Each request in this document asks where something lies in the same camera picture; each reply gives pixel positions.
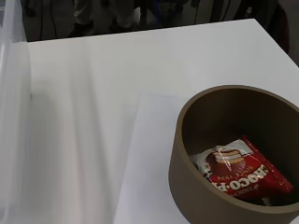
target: white paper sheet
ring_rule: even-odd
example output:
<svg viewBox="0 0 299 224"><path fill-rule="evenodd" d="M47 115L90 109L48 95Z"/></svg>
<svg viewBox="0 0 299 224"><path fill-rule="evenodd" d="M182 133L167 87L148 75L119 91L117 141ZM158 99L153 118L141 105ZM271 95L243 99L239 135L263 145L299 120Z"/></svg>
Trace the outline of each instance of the white paper sheet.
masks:
<svg viewBox="0 0 299 224"><path fill-rule="evenodd" d="M140 98L114 224L187 224L168 185L178 113L186 100L147 94Z"/></svg>

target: red snack bag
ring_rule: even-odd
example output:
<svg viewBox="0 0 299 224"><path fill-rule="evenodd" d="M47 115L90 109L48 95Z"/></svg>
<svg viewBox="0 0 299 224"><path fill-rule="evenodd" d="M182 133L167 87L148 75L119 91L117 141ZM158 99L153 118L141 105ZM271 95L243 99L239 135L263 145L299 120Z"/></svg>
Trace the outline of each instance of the red snack bag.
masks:
<svg viewBox="0 0 299 224"><path fill-rule="evenodd" d="M191 156L206 179L241 200L291 193L293 186L246 138Z"/></svg>

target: white table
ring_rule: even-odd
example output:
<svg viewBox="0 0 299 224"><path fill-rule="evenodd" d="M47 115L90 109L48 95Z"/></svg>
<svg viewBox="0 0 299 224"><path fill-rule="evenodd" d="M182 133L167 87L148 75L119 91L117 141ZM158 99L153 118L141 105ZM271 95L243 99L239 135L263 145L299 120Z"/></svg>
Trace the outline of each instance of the white table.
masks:
<svg viewBox="0 0 299 224"><path fill-rule="evenodd" d="M191 97L221 84L299 105L299 70L254 21L29 44L32 130L23 223L109 224L142 91Z"/></svg>

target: snack bag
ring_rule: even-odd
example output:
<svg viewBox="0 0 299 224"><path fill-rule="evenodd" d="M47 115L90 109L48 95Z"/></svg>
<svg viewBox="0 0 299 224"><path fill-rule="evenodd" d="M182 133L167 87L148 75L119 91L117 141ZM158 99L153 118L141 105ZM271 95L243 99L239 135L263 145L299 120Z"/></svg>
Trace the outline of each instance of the snack bag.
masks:
<svg viewBox="0 0 299 224"><path fill-rule="evenodd" d="M193 155L191 160L211 184L241 200L291 193L293 189L246 136Z"/></svg>

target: brown cardboard rim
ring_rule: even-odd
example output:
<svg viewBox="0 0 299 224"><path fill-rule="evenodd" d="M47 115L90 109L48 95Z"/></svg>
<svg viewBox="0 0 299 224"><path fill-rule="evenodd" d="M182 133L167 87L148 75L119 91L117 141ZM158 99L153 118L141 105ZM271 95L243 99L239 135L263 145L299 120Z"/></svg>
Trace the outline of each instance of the brown cardboard rim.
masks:
<svg viewBox="0 0 299 224"><path fill-rule="evenodd" d="M196 94L195 96L193 96L193 98L191 98L186 104L185 106L183 106L183 108L181 109L179 115L178 115L178 123L177 123L177 131L176 131L176 137L175 137L175 141L177 141L175 144L178 144L178 151L183 159L183 161L185 162L185 164L187 165L187 167L189 168L189 170L192 172L192 174L195 176L195 178L197 180L199 180L208 190L210 190L212 193L216 194L217 196L219 196L220 198L222 198L223 200L225 200L226 202L229 202L231 204L234 204L236 206L245 208L245 209L249 209L251 211L254 212L259 212L259 213L265 213L265 214L285 214L285 213L291 213L291 212L296 212L299 210L299 203L294 203L294 204L290 204L290 205L284 205L284 206L273 206L273 207L269 207L269 206L261 206L261 205L256 205L256 204L252 204L252 203L245 203L241 200L238 200L228 194L225 194L223 192L221 192L220 190L218 190L217 188L215 188L213 185L211 185L208 181L206 181L206 179L198 172L198 170L196 170L196 168L194 167L194 165L192 164L187 151L185 149L185 146L183 144L183 139L182 139L182 134L181 134L181 130L182 130L182 123L183 123L183 119L185 117L186 112L188 111L188 109L190 108L190 106L200 97L209 94L213 91L220 91L220 90L227 90L227 89L242 89L242 90L249 90L249 91L257 91L260 93L264 93L267 94L271 97L274 97L278 100L280 100L281 102L285 103L286 105L290 106L291 108L293 108L294 110L297 111L297 113L299 113L299 108L297 106L295 106L294 104L290 103L289 101L287 101L286 99L274 94L273 92L270 91L265 91L262 89L258 89L255 87L250 87L250 86L242 86L242 85L224 85L224 86L217 86L217 87L213 87L204 91L199 92L198 94Z"/></svg>

